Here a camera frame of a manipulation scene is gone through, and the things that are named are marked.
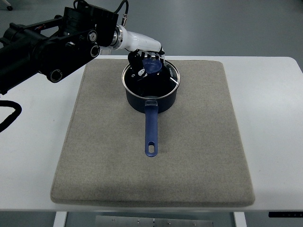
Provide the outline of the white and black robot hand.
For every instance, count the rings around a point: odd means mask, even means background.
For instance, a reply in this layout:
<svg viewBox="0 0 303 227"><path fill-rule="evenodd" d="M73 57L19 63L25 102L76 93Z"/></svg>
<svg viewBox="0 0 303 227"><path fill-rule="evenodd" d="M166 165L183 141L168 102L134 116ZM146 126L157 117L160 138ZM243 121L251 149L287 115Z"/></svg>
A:
<svg viewBox="0 0 303 227"><path fill-rule="evenodd" d="M128 61L136 77L146 77L158 72L165 62L165 52L161 43L139 33L127 31L117 25L111 43L113 50L126 49Z"/></svg>

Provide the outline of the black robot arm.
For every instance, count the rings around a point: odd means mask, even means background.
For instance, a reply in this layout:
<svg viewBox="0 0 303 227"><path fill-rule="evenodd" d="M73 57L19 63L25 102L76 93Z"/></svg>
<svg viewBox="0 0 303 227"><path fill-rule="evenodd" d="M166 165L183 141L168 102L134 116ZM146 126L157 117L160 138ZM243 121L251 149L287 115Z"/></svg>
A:
<svg viewBox="0 0 303 227"><path fill-rule="evenodd" d="M32 25L10 23L0 42L0 93L37 73L57 83L87 64L111 45L117 11L84 0L66 7L63 16Z"/></svg>

